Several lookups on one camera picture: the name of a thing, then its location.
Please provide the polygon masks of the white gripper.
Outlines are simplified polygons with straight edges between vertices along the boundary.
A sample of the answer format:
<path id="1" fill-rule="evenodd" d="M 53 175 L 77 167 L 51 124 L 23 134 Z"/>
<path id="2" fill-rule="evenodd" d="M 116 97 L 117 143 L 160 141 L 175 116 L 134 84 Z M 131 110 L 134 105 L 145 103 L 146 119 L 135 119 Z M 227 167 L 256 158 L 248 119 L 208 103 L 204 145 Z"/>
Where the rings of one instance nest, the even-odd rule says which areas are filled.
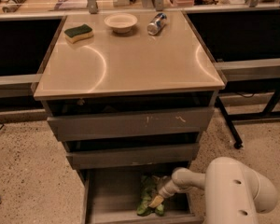
<path id="1" fill-rule="evenodd" d="M 179 190 L 179 187 L 171 179 L 162 179 L 158 184 L 158 195 L 156 195 L 149 203 L 150 208 L 156 208 L 164 199 L 174 196 Z"/>

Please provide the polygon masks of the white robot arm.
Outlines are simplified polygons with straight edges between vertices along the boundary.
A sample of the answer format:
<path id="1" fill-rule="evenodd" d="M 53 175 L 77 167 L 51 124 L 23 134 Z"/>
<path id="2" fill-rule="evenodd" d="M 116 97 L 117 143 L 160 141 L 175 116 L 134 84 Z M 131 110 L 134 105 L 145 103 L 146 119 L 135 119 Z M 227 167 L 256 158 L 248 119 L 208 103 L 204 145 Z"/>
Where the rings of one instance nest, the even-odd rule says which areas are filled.
<path id="1" fill-rule="evenodd" d="M 206 224 L 259 224 L 258 215 L 272 212 L 278 203 L 270 179 L 235 159 L 219 157 L 203 174 L 178 167 L 161 178 L 149 206 L 191 187 L 204 191 Z"/>

